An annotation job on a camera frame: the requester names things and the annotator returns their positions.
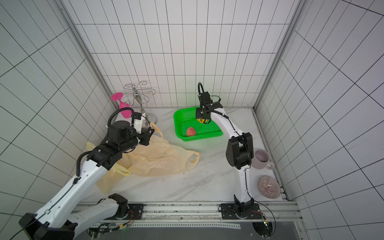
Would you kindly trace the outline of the plain beige plastic bag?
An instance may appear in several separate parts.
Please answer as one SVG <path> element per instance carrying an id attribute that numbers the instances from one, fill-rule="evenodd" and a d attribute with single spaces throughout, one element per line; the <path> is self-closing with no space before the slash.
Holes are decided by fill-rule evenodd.
<path id="1" fill-rule="evenodd" d="M 196 167 L 201 154 L 171 145 L 154 123 L 156 131 L 148 146 L 139 145 L 113 166 L 112 170 L 122 176 L 161 177 L 184 174 Z"/>

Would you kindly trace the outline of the pink peach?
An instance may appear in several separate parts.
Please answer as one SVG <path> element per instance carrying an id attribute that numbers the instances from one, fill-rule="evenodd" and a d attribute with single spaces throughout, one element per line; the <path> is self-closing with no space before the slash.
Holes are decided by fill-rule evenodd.
<path id="1" fill-rule="evenodd" d="M 197 134 L 196 130 L 193 127 L 189 127 L 186 131 L 188 137 L 195 136 Z"/>

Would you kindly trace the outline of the yellow printed plastic bag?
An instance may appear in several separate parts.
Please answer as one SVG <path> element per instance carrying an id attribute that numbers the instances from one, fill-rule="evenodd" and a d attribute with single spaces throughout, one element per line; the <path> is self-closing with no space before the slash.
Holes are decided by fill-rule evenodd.
<path id="1" fill-rule="evenodd" d="M 97 180 L 96 185 L 103 194 L 110 193 L 112 188 L 114 188 L 124 177 L 128 177 L 132 174 L 126 163 L 128 156 L 127 153 L 123 153 L 123 157 L 99 180 Z"/>

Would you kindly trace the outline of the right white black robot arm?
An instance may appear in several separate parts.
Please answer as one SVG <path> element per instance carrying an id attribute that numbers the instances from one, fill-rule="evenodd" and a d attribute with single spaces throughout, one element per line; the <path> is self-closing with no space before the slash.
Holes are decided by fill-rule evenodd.
<path id="1" fill-rule="evenodd" d="M 196 119 L 203 124 L 214 122 L 228 135 L 226 158 L 235 170 L 236 182 L 234 211 L 239 219 L 246 219 L 255 205 L 250 190 L 250 168 L 254 157 L 253 137 L 251 133 L 245 133 L 233 124 L 221 101 L 214 102 L 202 84 L 198 84 L 198 99 L 200 106 L 196 109 Z"/>

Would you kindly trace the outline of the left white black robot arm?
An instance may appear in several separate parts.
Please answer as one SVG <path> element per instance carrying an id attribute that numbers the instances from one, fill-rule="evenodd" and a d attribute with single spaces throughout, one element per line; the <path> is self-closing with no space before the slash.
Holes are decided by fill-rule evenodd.
<path id="1" fill-rule="evenodd" d="M 117 121 L 108 126 L 105 139 L 93 150 L 82 153 L 76 175 L 42 208 L 26 213 L 19 221 L 31 240 L 72 240 L 83 231 L 108 218 L 132 217 L 128 200 L 112 194 L 100 203 L 78 213 L 72 211 L 90 188 L 138 145 L 147 146 L 155 129 L 137 133 L 133 123 Z"/>

